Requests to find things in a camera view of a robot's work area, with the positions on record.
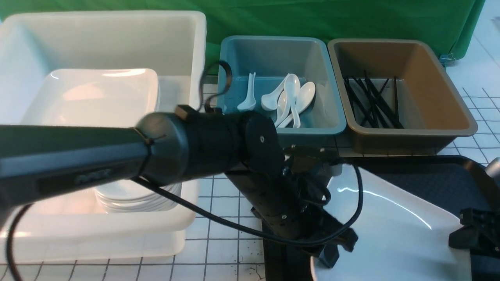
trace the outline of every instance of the blue plastic tray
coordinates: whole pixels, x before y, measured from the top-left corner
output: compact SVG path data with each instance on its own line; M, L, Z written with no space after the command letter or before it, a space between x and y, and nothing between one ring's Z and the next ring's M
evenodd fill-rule
M328 145L332 136L346 128L346 117L335 80L332 63L324 42L307 37L231 36L222 41L220 59L229 63L233 80L229 92L217 99L224 113L237 111L247 95L248 75L256 73L255 110L276 120L275 111L261 108L262 95L272 92L288 73L296 74L301 85L316 84L316 96L301 115L301 128L278 128L282 146ZM218 87L225 85L224 70L219 70Z

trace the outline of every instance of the black wire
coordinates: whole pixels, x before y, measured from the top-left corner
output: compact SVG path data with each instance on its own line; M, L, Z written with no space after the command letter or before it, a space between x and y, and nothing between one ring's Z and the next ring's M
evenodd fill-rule
M222 217L216 216L216 215L212 214L211 212L206 211L206 210L190 203L189 201L182 199L181 197L179 197L173 193L170 193L164 189L161 189L156 184L153 184L153 183L151 183L151 182L149 182L141 177L134 177L131 180L142 185L143 187L145 187L145 188L147 188L147 189L149 189L149 190L151 190L151 191L153 191L153 192L155 192L155 193L157 193L157 194L159 194L159 195L161 195L169 200L172 200L173 202L175 202L183 207L186 207L189 210L191 210L195 213L198 213L198 214L208 218L209 220L214 221L214 222L221 224L223 226L230 227L232 229L236 229L238 231L248 233L251 235L255 235L257 237L267 239L267 240L270 240L270 241L273 241L276 243L280 243L280 244L287 244L287 245L294 246L294 247L313 247L313 246L325 244L325 243L337 238L344 231L346 231L348 228L350 228L361 214L361 210L363 209L363 180L361 179L361 172L360 172L359 167L357 165L354 165L354 164L352 166L356 172L356 178L357 178L357 184L358 184L358 190L359 190L356 211L354 212L352 217L341 228L337 229L334 233L332 233L324 238L312 240L312 241L285 239L285 238L276 236L274 234L264 233L264 232L256 230L256 229L249 228L249 227L243 226L243 225L238 224L238 223L234 223L234 222L226 220Z
M319 191L324 195L324 200L321 199L321 200L313 200L311 198L302 198L304 202L307 202L307 203L310 203L310 204L314 204L316 206L326 206L330 200L332 199L332 194L330 193L330 190L328 190L328 188L322 184L321 182L317 181L312 175L310 174L306 174L305 175L305 178L307 180L309 180L310 182L312 182L314 184L314 186L319 189Z
M348 228L350 228L354 224L354 222L359 218L359 216L361 214L361 210L363 209L363 180L361 178L361 172L360 172L359 167L357 165L354 165L354 164L350 164L350 165L352 165L352 167L354 168L354 171L356 172L356 178L357 178L357 184L358 184L358 201L357 201L356 211L354 212L352 217L341 228L337 229L337 231L335 231L333 234L328 235L328 236L321 238L321 239L318 239L318 240L313 240L313 241L301 241L301 240L285 239L285 238L281 238L281 237L273 235L273 234L264 233L262 231L243 226L243 225L238 224L238 223L234 223L232 221L229 221L229 220L223 219L219 216L216 216L216 215L212 214L211 212L208 212L208 211L206 211L206 210L204 210L204 209L202 209L194 204L191 204L190 202L180 198L179 196L177 196L173 193L170 193L166 190L163 190L160 187L158 187L157 185L150 183L149 181L147 181L143 178L135 177L135 178L132 178L131 180L144 186L145 188L147 188L147 189L149 189L149 190L151 190L151 191L153 191L153 192L155 192L155 193L157 193L157 194L159 194L159 195L161 195L169 200L172 200L173 202L175 202L181 206L184 206L184 207L190 209L191 211L194 211L195 213L198 213L198 214L208 218L209 220L212 220L212 221L219 223L223 226L230 227L230 228L233 228L233 229L236 229L238 231L245 232L245 233L248 233L251 235L255 235L257 237L267 239L267 240L270 240L270 241L273 241L276 243L287 244L287 245L295 246L295 247L313 247L313 246L325 244L325 243L329 242L330 240L335 239L336 237L341 235L344 231L346 231ZM18 267L16 265L16 262L14 261L14 254L13 254L14 233L16 232L16 228L19 224L19 221L21 220L21 218L25 215L26 211L28 211L28 209L32 205L33 204L25 205L21 208L21 210L19 210L19 212L15 215L14 220L10 224L10 228L9 228L8 234L7 234L7 241L5 243L5 257L7 260L8 268L10 270L10 274L12 274L12 278L14 281L23 281L23 278L21 277L21 275L18 271Z
M225 86L224 89L220 93L213 94L209 96L205 102L203 102L203 85L205 84L205 78L207 78L207 75L214 66L221 66L222 69L225 71ZM229 91L229 88L231 87L231 82L233 81L233 72L231 71L231 67L229 66L229 63L227 63L224 60L219 60L214 63L211 63L208 65L205 70L201 73L201 78L199 79L199 85L198 85L198 94L199 94L199 106L196 111L202 110L202 107L204 105L205 112L209 112L210 108L210 102L212 99L222 96L225 93Z
M33 204L24 205L21 208L21 210L19 210L19 212L15 215L14 220L10 224L10 228L7 234L7 242L5 243L5 257L7 259L8 269L10 270L10 274L12 274L12 278L14 279L14 281L23 281L23 278L19 274L16 262L14 261L14 253L13 253L14 233L16 232L16 228L18 227L19 221L32 205Z

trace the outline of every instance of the green backdrop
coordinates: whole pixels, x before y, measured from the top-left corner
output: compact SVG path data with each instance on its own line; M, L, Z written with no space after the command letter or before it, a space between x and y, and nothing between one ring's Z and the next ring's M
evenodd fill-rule
M397 38L462 58L485 0L0 0L0 17L29 12L196 10L207 21L206 61L232 35Z

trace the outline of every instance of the white plastic bin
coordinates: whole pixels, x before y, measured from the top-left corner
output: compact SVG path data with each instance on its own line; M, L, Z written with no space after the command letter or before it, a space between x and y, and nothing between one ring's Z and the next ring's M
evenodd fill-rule
M205 15L196 11L98 11L18 14L0 25L0 124L19 124L44 78L57 69L156 71L159 111L197 107L205 64ZM182 184L196 204L199 184ZM195 214L107 214L92 190L36 203L15 235L18 262L170 256L184 247ZM7 227L0 232L3 249Z

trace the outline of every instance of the black serving tray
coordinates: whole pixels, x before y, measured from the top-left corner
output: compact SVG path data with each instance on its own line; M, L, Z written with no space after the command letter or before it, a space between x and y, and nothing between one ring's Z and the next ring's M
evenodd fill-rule
M484 166L463 156L356 157L350 160L457 217L465 208L500 209L500 182L489 177ZM293 247L264 240L264 258L267 281L312 281L310 258ZM500 280L500 259L472 255L470 262L473 281Z

